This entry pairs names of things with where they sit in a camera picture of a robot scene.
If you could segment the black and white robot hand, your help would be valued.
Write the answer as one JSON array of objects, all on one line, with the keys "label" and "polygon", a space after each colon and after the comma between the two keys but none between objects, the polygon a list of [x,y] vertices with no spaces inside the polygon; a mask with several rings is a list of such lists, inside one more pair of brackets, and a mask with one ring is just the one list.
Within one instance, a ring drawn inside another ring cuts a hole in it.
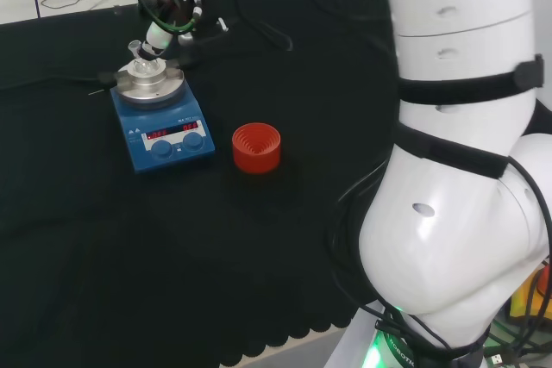
[{"label": "black and white robot hand", "polygon": [[129,44],[134,59],[154,62],[162,59],[173,40],[190,43],[212,38],[228,31],[217,16],[206,12],[210,0],[137,0],[139,11],[149,19],[150,26],[143,41]]}]

